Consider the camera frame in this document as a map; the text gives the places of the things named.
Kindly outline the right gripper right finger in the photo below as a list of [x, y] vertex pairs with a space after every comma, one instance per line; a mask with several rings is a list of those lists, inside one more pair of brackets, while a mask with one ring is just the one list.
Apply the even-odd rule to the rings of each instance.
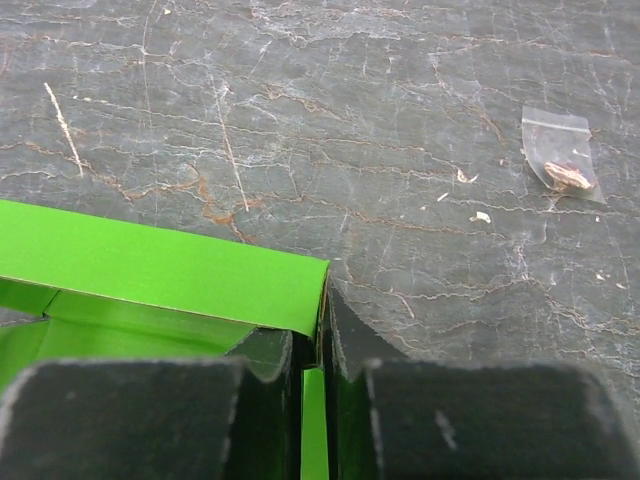
[[407, 357], [329, 284], [322, 318], [333, 479], [635, 479], [599, 379], [558, 362]]

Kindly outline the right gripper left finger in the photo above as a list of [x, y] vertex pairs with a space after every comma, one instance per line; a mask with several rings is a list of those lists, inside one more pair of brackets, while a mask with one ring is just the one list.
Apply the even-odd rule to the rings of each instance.
[[296, 479], [296, 335], [258, 328], [219, 357], [59, 359], [1, 400], [5, 479]]

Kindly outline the green paper box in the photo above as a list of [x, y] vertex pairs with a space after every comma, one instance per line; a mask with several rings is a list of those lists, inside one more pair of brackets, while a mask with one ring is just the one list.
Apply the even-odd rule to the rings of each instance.
[[3, 201], [1, 400], [59, 359], [219, 357], [258, 328], [317, 363], [328, 262], [186, 232]]

